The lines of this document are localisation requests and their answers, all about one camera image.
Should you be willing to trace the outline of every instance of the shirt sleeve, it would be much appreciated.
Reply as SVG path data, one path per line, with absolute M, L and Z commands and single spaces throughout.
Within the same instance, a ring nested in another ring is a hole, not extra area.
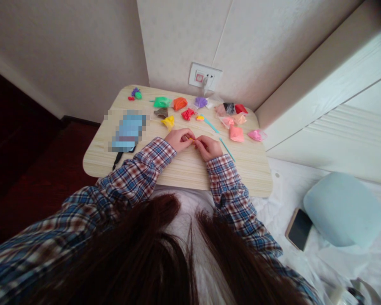
M 257 219 L 248 189 L 241 183 L 241 177 L 230 156 L 223 155 L 207 162 L 207 172 L 215 202 L 215 214 L 223 218 L 249 247 L 266 258 L 275 271 L 287 278 L 308 302 L 322 304 L 316 290 L 300 274 L 278 260 L 283 254 L 282 248 Z
M 61 210 L 0 245 L 0 304 L 18 302 L 38 281 L 71 263 L 94 232 L 115 225 L 148 199 L 176 151 L 155 138 L 121 168 L 67 198 Z

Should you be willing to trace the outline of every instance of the red carpet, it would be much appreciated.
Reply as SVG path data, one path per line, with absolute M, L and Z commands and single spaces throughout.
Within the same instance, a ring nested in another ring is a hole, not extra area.
M 57 212 L 62 202 L 97 178 L 82 167 L 97 127 L 71 122 L 0 200 L 0 244 Z

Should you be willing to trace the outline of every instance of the light blue pillow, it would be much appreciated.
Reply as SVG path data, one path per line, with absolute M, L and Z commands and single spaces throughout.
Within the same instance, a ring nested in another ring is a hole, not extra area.
M 332 245 L 369 248 L 381 231 L 381 206 L 356 178 L 331 173 L 304 197 L 306 213 Z

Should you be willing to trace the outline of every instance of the electrical outlet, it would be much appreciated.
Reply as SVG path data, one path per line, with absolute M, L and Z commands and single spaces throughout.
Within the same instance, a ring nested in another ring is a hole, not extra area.
M 204 88 L 204 81 L 207 81 L 207 89 L 214 91 L 222 74 L 221 70 L 193 62 L 190 67 L 189 85 Z

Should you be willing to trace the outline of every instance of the green clay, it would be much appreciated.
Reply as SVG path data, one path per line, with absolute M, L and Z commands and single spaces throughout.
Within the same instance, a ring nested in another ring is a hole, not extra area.
M 171 106 L 172 100 L 167 97 L 156 97 L 154 102 L 154 107 L 158 108 L 168 108 Z

